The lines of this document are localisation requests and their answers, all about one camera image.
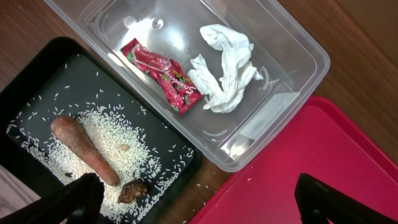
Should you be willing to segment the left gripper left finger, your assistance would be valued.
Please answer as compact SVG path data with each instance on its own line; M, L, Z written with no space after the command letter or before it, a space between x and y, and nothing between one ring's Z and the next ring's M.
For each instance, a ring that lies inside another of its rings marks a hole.
M1 224L96 223L104 199L104 183L94 173L82 175L62 189L1 218Z

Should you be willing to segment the brown carrot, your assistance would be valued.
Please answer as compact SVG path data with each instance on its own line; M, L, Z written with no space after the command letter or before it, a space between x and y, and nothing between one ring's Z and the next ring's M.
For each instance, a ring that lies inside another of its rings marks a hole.
M50 125L55 137L110 186L118 186L120 179L97 150L82 125L70 116L59 116Z

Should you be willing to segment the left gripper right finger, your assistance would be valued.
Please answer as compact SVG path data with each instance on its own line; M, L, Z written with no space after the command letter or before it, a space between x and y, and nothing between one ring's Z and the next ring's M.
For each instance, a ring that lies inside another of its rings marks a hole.
M397 224L306 173L298 176L294 195L303 224Z

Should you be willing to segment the white tissue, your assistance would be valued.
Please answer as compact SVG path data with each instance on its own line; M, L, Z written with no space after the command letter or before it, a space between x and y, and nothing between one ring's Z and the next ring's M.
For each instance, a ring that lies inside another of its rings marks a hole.
M245 34L220 24L201 27L200 34L210 47L221 52L223 76L216 79L202 55L190 61L193 68L187 75L205 97L204 110L229 113L240 104L250 81L264 78L250 61L254 45Z

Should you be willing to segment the clear plastic waste bin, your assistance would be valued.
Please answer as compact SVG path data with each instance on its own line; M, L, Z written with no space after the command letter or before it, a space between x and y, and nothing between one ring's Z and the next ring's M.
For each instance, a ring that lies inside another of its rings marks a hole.
M277 1L48 0L219 168L247 165L330 67Z

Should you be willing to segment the dark brown food scrap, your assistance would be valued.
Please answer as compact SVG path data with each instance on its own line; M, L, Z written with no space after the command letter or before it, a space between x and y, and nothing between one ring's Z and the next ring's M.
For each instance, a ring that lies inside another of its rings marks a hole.
M147 194L147 187L142 180L132 180L123 185L118 203L131 203L136 198Z

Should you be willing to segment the red serving tray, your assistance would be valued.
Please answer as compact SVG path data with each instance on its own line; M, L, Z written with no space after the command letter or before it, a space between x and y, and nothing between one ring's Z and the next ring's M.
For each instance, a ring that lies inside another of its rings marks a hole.
M193 223L299 223L301 173L397 218L396 164L330 100L312 97Z

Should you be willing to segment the black plastic tray bin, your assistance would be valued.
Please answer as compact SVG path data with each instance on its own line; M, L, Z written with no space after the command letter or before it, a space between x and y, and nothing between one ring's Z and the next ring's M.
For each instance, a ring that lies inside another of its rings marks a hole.
M1 164L40 196L60 189L60 179L34 157L33 147L49 151L56 114L101 106L120 108L123 124L138 130L160 160L160 174L145 179L149 196L159 201L145 215L121 215L126 223L156 223L200 169L202 155L73 39L51 40L1 92Z

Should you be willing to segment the red snack wrapper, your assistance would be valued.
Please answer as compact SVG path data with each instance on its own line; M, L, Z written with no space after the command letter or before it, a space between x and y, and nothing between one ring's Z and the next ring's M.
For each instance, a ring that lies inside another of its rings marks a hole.
M159 84L178 114L184 114L201 99L201 93L175 60L149 51L137 39L131 40L120 51L130 63Z

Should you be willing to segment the white rice grains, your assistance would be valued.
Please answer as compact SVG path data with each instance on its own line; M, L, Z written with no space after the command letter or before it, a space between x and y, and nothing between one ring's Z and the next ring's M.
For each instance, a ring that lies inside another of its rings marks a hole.
M99 153L118 175L121 184L132 180L142 180L145 183L146 178L154 178L160 174L162 168L160 160L150 154L138 130L123 124L120 112L120 108L109 110L101 106L95 110L80 111L75 116L56 114L55 118L70 116L77 120ZM91 171L87 164L54 136L51 129L50 137L53 144L49 146L48 152L44 152L38 146L34 146L32 152L36 159L60 179L62 186ZM138 197L131 203L118 203L121 189L121 186L105 187L101 214L107 221L126 223L122 220L122 213L135 212L145 215L153 204L159 201L158 197L149 196L147 187L146 195Z

